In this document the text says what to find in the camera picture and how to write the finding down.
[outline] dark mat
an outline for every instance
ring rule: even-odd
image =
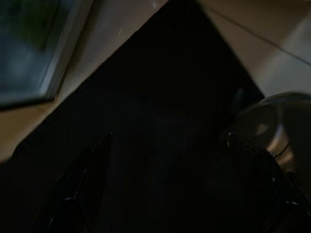
[[[1,167],[1,228],[31,229],[59,175],[112,132],[97,231],[162,231],[180,163],[216,142],[237,92],[241,107],[263,98],[199,6],[169,1]]]

